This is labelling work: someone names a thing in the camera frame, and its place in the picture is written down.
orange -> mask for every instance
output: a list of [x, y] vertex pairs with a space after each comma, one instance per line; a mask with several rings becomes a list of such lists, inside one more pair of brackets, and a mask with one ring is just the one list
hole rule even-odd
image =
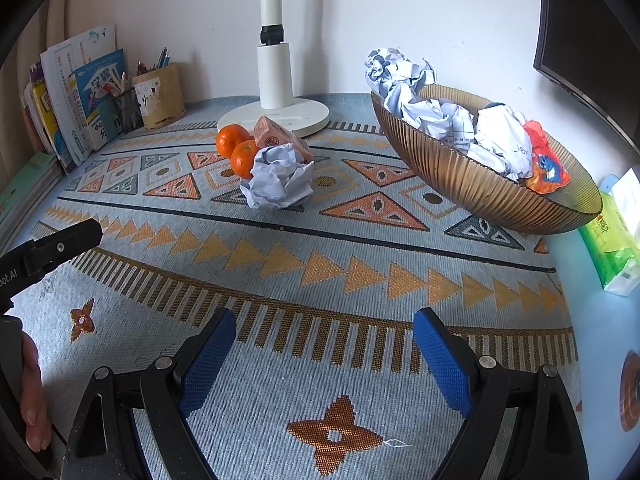
[[218, 132], [216, 149], [221, 156], [231, 158], [236, 146], [249, 139], [251, 135], [240, 124], [229, 124]]
[[255, 145], [255, 140], [246, 140], [238, 144], [231, 155], [231, 169], [240, 178], [252, 178], [251, 170], [254, 168], [255, 154], [260, 148]]

hand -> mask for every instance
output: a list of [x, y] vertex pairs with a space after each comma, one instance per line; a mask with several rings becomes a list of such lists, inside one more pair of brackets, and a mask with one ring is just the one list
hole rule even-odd
[[42, 389], [38, 348], [22, 333], [22, 397], [20, 412], [27, 425], [27, 446], [34, 452], [47, 449], [51, 443], [51, 423], [47, 415], [47, 399]]

ribbed bowl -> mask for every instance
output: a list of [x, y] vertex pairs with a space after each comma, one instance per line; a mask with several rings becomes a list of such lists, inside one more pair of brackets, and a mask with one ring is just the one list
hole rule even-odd
[[[478, 110], [491, 102], [441, 85], [427, 86], [420, 95], [449, 99], [469, 110], [474, 121]], [[412, 128], [389, 113], [377, 95], [372, 93], [371, 99], [382, 131], [407, 166], [437, 192], [480, 218], [521, 233], [546, 235], [577, 229], [602, 211], [602, 199], [591, 175], [549, 134], [549, 145], [571, 175], [571, 182], [542, 195]]]

fingernail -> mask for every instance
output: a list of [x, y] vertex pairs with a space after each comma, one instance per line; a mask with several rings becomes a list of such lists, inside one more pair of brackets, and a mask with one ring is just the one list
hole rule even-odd
[[37, 436], [31, 437], [29, 447], [34, 453], [40, 452], [40, 439]]

metal screw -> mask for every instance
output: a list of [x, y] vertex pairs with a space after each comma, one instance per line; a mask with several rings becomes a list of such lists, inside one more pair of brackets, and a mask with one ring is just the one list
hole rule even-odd
[[544, 365], [542, 371], [547, 377], [555, 377], [558, 375], [558, 369], [553, 365]]
[[102, 368], [98, 368], [94, 373], [94, 377], [99, 381], [103, 380], [107, 375], [109, 375], [109, 369], [104, 366]]
[[156, 359], [156, 368], [158, 370], [166, 370], [169, 366], [171, 366], [173, 363], [172, 359], [170, 357], [159, 357], [158, 359]]
[[483, 355], [479, 361], [482, 368], [495, 368], [495, 359], [490, 355]]

